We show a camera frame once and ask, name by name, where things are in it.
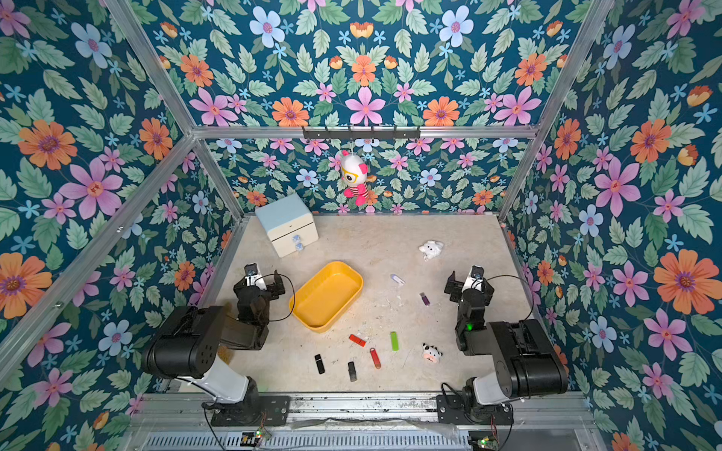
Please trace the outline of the purple usb drive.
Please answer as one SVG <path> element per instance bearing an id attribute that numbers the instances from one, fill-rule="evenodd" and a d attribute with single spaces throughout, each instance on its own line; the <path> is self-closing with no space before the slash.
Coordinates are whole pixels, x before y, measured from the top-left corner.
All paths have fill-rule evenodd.
<path id="1" fill-rule="evenodd" d="M 419 293 L 419 297 L 421 298 L 421 301 L 423 302 L 423 304 L 425 304 L 425 306 L 431 305 L 431 301 L 424 292 Z"/>

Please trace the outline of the yellow plastic storage box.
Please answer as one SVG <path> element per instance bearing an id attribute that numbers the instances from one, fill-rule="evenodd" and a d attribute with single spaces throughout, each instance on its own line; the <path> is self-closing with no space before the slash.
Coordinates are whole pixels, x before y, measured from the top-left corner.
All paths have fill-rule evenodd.
<path id="1" fill-rule="evenodd" d="M 342 261 L 332 261 L 293 295 L 289 307 L 304 327 L 322 334 L 348 310 L 363 288 L 359 272 Z"/>

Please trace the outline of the green usb drive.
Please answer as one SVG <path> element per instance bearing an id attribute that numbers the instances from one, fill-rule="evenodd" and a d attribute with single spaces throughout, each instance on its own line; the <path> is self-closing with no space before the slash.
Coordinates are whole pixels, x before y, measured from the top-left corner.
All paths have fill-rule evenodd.
<path id="1" fill-rule="evenodd" d="M 390 333 L 390 341 L 391 341 L 392 351 L 399 351 L 400 350 L 400 342 L 399 342 L 398 334 L 396 332 Z"/>

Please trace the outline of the black usb drive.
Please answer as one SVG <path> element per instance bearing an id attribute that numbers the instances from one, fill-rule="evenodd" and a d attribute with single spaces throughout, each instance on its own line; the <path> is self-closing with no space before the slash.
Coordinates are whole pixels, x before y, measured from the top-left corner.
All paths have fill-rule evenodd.
<path id="1" fill-rule="evenodd" d="M 314 356 L 317 371 L 320 375 L 325 374 L 325 364 L 323 363 L 323 357 L 320 354 Z"/>
<path id="2" fill-rule="evenodd" d="M 357 381 L 355 363 L 354 363 L 353 361 L 350 361 L 350 362 L 347 364 L 347 366 L 348 366 L 349 379 L 350 379 L 350 381 L 351 381 L 352 383 L 354 383 L 355 381 Z"/>

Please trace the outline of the red translucent usb drive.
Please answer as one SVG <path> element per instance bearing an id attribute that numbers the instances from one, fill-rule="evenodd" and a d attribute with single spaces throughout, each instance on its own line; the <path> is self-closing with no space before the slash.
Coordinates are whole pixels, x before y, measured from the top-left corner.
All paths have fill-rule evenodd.
<path id="1" fill-rule="evenodd" d="M 373 364 L 374 364 L 374 367 L 375 367 L 376 369 L 381 369 L 381 368 L 382 368 L 382 362 L 381 362 L 380 356 L 379 356 L 379 354 L 378 354 L 378 352 L 376 351 L 375 348 L 371 348 L 371 349 L 370 349 L 370 356 L 372 357 L 372 362 L 373 362 Z"/>

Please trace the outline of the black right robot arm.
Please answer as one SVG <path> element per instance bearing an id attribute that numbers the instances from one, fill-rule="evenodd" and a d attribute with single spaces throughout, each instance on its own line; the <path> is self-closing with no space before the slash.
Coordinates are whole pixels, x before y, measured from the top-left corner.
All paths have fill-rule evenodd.
<path id="1" fill-rule="evenodd" d="M 485 319 L 494 287 L 483 268 L 472 267 L 463 281 L 451 274 L 444 292 L 457 304 L 454 332 L 459 351 L 470 357 L 493 359 L 493 373 L 467 380 L 460 394 L 466 411 L 568 391 L 567 370 L 537 319 Z"/>

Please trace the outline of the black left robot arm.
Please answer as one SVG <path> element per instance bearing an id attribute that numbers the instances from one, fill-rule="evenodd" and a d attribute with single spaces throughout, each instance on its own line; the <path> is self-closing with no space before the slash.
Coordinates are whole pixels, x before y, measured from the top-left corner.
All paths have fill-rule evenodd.
<path id="1" fill-rule="evenodd" d="M 235 316 L 228 306 L 176 308 L 144 349 L 141 369 L 157 378 L 197 387 L 222 405 L 254 402 L 259 396 L 257 383 L 231 369 L 220 350 L 261 350 L 274 321 L 271 302 L 294 285 L 286 274 L 262 274 L 255 263 L 244 270 L 244 278 L 233 287 Z"/>

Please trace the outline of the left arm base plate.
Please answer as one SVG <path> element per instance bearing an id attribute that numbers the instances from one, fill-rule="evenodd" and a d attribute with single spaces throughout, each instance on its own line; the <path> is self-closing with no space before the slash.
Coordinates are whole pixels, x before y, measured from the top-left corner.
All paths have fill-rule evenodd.
<path id="1" fill-rule="evenodd" d="M 215 404 L 211 408 L 213 427 L 279 427 L 287 423 L 289 396 L 251 396 L 235 404 Z"/>

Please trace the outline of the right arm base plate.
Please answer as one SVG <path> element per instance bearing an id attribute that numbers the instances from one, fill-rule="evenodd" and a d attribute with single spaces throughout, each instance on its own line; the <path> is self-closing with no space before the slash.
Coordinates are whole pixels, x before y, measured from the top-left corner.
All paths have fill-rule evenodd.
<path id="1" fill-rule="evenodd" d="M 442 424 L 511 426 L 514 423 L 513 408 L 506 404 L 473 404 L 453 394 L 437 395 L 435 402 L 438 422 Z"/>

